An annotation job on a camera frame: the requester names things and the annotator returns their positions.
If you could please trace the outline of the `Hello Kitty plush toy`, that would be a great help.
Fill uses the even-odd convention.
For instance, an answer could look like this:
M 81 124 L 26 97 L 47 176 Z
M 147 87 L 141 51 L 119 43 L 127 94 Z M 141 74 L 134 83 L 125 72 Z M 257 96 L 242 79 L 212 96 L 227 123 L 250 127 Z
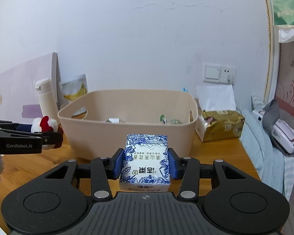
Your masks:
M 42 145 L 43 150 L 58 149 L 62 146 L 64 132 L 55 119 L 50 118 L 49 116 L 35 118 L 32 122 L 31 133 L 36 132 L 52 133 L 52 136 L 54 136 L 55 133 L 60 134 L 60 137 L 56 140 L 56 144 Z

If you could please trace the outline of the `blue cartoon tissue pack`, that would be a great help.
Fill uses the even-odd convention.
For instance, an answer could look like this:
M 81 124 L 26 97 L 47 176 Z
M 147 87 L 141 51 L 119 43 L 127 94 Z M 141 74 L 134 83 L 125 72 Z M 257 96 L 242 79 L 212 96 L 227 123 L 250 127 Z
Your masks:
M 120 119 L 120 118 L 108 118 L 105 122 L 106 123 L 112 123 L 112 124 L 123 124 L 123 123 L 125 123 L 125 121 Z

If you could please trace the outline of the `blue white floral tissue pack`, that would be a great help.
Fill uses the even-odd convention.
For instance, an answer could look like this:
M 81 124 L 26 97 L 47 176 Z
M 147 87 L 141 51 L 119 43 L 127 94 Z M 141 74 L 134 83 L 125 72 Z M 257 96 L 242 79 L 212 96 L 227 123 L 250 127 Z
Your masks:
M 129 134 L 119 187 L 131 192 L 166 192 L 171 184 L 165 135 Z

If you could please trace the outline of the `green dried herb packet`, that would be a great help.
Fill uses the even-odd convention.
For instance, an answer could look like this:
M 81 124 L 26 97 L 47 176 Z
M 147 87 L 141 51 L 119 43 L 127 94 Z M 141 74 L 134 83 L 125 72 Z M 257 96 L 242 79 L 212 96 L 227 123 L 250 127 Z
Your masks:
M 163 123 L 163 124 L 173 124 L 173 125 L 179 125 L 181 124 L 180 120 L 178 119 L 171 119 L 171 120 L 168 120 L 164 114 L 162 114 L 160 116 L 160 121 Z

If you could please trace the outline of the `pink headboard panel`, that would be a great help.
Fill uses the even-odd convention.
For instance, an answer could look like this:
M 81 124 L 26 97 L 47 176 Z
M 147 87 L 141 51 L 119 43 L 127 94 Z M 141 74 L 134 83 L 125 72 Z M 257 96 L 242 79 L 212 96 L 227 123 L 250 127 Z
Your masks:
M 57 96 L 57 54 L 55 52 L 23 62 L 0 74 L 0 120 L 30 124 L 42 112 L 35 84 L 49 78 Z

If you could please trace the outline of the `white thermos bottle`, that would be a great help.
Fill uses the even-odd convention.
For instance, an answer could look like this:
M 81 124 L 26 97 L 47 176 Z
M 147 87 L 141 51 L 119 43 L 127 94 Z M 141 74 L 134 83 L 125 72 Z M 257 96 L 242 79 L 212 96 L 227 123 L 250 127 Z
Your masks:
M 50 118 L 56 120 L 59 125 L 60 121 L 58 118 L 58 107 L 51 79 L 46 78 L 37 81 L 35 89 L 43 116 L 49 116 Z

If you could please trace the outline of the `beige plastic storage bin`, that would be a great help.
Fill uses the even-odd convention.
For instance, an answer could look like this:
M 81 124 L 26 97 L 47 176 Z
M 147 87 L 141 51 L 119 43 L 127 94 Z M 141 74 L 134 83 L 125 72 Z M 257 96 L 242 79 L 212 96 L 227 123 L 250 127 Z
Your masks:
M 160 116 L 181 124 L 163 124 Z M 179 156 L 190 152 L 198 107 L 187 92 L 172 90 L 101 90 L 79 97 L 58 112 L 71 149 L 76 156 L 92 160 L 112 156 L 124 148 L 129 134 L 157 134 Z M 106 123 L 120 118 L 123 124 Z

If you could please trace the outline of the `light blue bedding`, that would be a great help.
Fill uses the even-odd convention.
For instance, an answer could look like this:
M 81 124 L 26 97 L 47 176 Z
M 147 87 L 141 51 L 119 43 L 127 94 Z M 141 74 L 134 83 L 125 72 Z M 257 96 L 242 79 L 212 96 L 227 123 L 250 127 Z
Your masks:
M 263 183 L 290 200 L 294 187 L 294 156 L 276 149 L 261 123 L 246 109 L 236 108 L 245 117 L 240 142 Z

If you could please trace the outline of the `banana chips snack bag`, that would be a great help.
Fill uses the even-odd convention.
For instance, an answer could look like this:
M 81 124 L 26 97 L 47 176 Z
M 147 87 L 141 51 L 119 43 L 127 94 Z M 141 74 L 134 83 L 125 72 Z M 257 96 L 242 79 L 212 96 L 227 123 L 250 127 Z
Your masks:
M 60 109 L 73 102 L 75 99 L 87 94 L 87 80 L 86 75 L 81 74 L 75 76 L 70 81 L 60 81 L 59 82 L 61 97 L 62 97 L 62 105 Z

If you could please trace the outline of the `gold foil tissue box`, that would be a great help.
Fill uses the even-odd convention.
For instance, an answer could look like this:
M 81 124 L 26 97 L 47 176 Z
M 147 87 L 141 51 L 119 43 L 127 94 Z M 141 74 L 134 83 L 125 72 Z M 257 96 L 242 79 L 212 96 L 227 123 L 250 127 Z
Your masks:
M 195 131 L 201 142 L 239 138 L 245 117 L 236 111 L 218 110 L 199 113 Z

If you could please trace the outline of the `white tissue sheet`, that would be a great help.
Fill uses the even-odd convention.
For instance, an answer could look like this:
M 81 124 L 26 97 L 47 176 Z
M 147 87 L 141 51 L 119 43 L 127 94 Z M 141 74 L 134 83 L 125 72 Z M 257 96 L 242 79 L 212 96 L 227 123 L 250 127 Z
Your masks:
M 231 85 L 197 86 L 199 105 L 205 111 L 235 111 L 236 103 Z

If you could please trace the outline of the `white wall switch socket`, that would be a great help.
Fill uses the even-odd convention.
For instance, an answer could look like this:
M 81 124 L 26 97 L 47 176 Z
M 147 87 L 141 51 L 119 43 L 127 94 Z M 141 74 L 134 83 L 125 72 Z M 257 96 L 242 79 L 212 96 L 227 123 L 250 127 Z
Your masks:
M 236 68 L 212 63 L 203 65 L 203 82 L 234 85 Z

